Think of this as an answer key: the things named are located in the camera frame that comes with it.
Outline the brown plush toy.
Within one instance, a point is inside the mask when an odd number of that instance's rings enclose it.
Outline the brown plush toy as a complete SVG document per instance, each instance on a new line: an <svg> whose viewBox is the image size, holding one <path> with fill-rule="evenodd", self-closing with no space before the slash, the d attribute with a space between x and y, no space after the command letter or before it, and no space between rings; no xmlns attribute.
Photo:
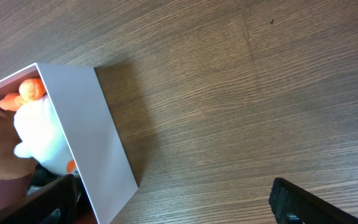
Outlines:
<svg viewBox="0 0 358 224"><path fill-rule="evenodd" d="M38 164L33 158L19 158L14 148L21 142L14 127L14 112L0 108L0 180L32 174Z"/></svg>

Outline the white plush duck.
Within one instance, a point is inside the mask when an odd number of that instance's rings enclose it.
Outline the white plush duck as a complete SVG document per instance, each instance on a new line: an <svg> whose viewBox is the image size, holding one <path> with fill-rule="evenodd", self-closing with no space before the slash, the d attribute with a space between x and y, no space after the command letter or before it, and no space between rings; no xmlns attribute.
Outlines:
<svg viewBox="0 0 358 224"><path fill-rule="evenodd" d="M17 157L34 158L56 175L80 175L41 78L24 80L0 107L15 112L14 127L21 139L14 148Z"/></svg>

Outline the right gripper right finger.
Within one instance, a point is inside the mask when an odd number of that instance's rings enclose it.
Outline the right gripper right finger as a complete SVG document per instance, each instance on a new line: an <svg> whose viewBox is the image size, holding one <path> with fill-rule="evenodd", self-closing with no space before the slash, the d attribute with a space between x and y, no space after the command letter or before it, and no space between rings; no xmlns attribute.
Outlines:
<svg viewBox="0 0 358 224"><path fill-rule="evenodd" d="M281 177L274 179L268 203L279 224L358 224L357 217Z"/></svg>

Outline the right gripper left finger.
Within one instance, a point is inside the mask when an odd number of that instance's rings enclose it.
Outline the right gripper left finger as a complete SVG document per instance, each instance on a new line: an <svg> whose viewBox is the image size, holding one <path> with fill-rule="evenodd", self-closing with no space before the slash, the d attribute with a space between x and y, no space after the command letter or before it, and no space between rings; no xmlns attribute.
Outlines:
<svg viewBox="0 0 358 224"><path fill-rule="evenodd" d="M76 217L75 178L65 175L0 210L0 224L42 223L54 211L60 211L58 223L72 223Z"/></svg>

